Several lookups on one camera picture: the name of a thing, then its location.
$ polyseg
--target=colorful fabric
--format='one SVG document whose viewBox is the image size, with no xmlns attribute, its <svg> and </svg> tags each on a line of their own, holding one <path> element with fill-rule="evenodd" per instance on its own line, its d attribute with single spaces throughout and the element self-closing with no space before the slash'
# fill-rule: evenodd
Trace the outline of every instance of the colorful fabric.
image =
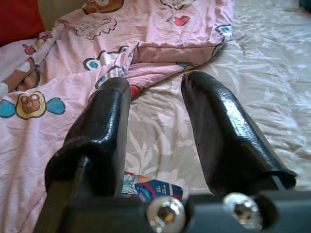
<svg viewBox="0 0 311 233">
<path fill-rule="evenodd" d="M 45 166 L 105 80 L 126 78 L 134 97 L 205 63 L 232 33 L 233 0 L 110 2 L 89 1 L 37 40 L 0 48 L 3 232 L 33 228 Z"/>
</svg>

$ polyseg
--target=silver bolt head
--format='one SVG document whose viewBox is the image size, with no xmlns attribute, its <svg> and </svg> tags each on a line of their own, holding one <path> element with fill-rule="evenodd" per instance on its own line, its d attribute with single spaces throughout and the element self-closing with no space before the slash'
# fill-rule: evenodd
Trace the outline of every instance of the silver bolt head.
<svg viewBox="0 0 311 233">
<path fill-rule="evenodd" d="M 257 203 L 242 193 L 230 193 L 223 203 L 232 216 L 246 229 L 261 230 L 262 217 Z"/>
<path fill-rule="evenodd" d="M 176 198 L 159 197 L 149 204 L 147 219 L 157 233 L 178 233 L 186 223 L 185 208 Z"/>
</svg>

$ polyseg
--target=pink blanket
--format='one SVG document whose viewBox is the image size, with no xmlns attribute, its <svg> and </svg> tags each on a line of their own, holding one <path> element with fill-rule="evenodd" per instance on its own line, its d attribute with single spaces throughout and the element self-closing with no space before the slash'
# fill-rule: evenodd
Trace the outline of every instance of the pink blanket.
<svg viewBox="0 0 311 233">
<path fill-rule="evenodd" d="M 38 39 L 0 48 L 0 232 L 33 230 L 45 166 L 101 83 L 124 77 L 134 97 L 205 63 L 232 33 L 233 0 L 114 1 L 89 1 Z"/>
</svg>

